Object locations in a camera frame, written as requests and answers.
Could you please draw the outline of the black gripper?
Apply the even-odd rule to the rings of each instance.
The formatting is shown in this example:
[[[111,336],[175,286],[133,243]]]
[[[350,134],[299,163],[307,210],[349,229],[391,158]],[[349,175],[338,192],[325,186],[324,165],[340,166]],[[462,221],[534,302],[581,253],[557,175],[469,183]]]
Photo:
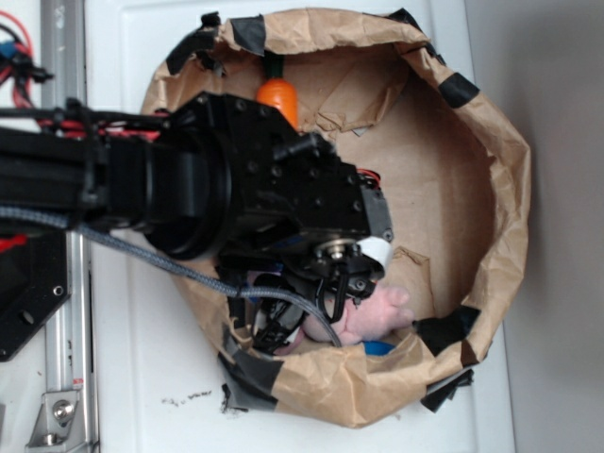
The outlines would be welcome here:
[[[176,220],[159,233],[176,260],[214,257],[234,279],[300,294],[259,300],[254,345],[290,345],[308,318],[335,324],[371,297],[392,257],[392,221],[378,180],[320,134],[298,133],[276,109],[202,93],[166,118],[159,140],[179,157]]]

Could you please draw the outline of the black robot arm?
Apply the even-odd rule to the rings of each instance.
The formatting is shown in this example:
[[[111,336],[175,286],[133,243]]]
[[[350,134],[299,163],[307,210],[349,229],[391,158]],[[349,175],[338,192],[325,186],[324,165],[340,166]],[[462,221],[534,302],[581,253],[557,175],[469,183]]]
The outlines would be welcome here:
[[[284,345],[315,316],[329,339],[347,300],[393,258],[378,177],[276,108],[202,92],[172,112],[3,109],[1,249],[73,231],[230,301],[260,303],[255,339]]]

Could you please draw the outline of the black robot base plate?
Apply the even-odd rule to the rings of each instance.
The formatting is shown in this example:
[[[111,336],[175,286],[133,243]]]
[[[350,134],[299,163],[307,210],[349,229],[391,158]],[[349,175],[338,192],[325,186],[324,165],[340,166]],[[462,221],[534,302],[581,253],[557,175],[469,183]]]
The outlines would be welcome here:
[[[14,359],[67,299],[66,235],[1,242],[1,361]]]

